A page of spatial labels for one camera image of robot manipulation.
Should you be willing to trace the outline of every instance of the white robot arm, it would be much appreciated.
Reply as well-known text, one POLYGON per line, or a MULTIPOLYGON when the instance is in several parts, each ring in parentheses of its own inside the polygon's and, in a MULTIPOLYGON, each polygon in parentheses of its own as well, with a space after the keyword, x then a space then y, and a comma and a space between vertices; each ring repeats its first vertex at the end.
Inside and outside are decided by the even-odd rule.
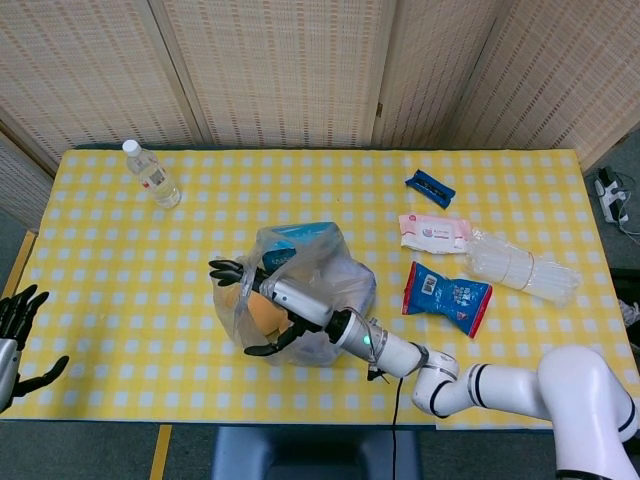
MULTIPOLYGON (((241 265, 210 262, 210 275, 239 281, 241 265)), ((258 271, 253 289, 290 312, 293 325, 275 344, 248 347, 249 355, 270 355, 302 335, 324 331, 332 343, 397 378, 417 372, 414 405, 439 418, 482 407, 550 420, 556 446, 557 478, 638 479, 622 442, 638 429, 631 396, 605 360, 593 350, 564 346, 543 356, 536 372, 478 364, 459 375, 458 362, 407 342, 349 310, 334 311, 331 299, 294 281, 280 279, 269 291, 258 271)))

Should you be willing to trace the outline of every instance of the blue package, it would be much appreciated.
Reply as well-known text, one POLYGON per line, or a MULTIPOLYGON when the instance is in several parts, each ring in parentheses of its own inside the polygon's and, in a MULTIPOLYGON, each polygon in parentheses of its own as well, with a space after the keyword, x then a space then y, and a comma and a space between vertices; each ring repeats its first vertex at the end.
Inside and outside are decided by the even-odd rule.
POLYGON ((407 186, 416 189, 423 195, 436 202, 443 209, 446 209, 451 203, 451 199, 455 196, 456 191, 441 184, 431 175, 424 173, 422 170, 416 170, 413 177, 405 180, 407 186))
POLYGON ((445 315, 474 338, 492 293, 493 287, 488 283, 450 280, 413 262, 404 289, 402 314, 424 312, 445 315))
MULTIPOLYGON (((285 239, 274 242, 262 255, 262 263, 266 273, 271 275, 293 257, 296 254, 295 244, 308 245, 329 229, 335 229, 336 234, 339 231, 338 226, 333 222, 284 225, 268 229, 268 233, 277 233, 285 237, 285 239)), ((258 243, 262 243, 263 235, 266 235, 263 230, 258 231, 258 243)))

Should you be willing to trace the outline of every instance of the blue snack bag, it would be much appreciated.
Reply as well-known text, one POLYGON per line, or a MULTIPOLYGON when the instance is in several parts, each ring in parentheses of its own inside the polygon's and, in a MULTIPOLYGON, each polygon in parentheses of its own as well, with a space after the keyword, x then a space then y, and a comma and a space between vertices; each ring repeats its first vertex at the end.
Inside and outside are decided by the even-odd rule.
POLYGON ((450 280, 413 262, 404 289, 402 314, 424 312, 445 315, 474 338, 492 293, 493 287, 488 283, 450 280))

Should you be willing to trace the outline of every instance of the bottle cap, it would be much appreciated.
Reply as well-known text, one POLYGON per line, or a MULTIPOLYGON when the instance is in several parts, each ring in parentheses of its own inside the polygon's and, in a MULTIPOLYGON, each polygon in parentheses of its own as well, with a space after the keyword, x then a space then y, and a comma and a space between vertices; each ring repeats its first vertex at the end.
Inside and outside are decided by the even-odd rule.
POLYGON ((137 157, 138 155, 140 155, 142 148, 140 147, 140 144, 135 140, 127 140, 122 144, 122 150, 124 150, 124 152, 131 157, 137 157))

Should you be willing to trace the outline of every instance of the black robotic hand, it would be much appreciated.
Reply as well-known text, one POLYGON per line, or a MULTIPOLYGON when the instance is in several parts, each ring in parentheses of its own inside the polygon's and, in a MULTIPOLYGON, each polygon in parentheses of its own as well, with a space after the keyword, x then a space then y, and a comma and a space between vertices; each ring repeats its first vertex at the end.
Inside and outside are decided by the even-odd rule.
POLYGON ((41 377, 20 381, 18 366, 27 337, 38 308, 47 300, 49 292, 35 297, 36 285, 22 293, 0 300, 0 409, 11 406, 15 397, 24 397, 41 387, 46 387, 60 376, 69 363, 69 357, 58 359, 53 368, 41 377))

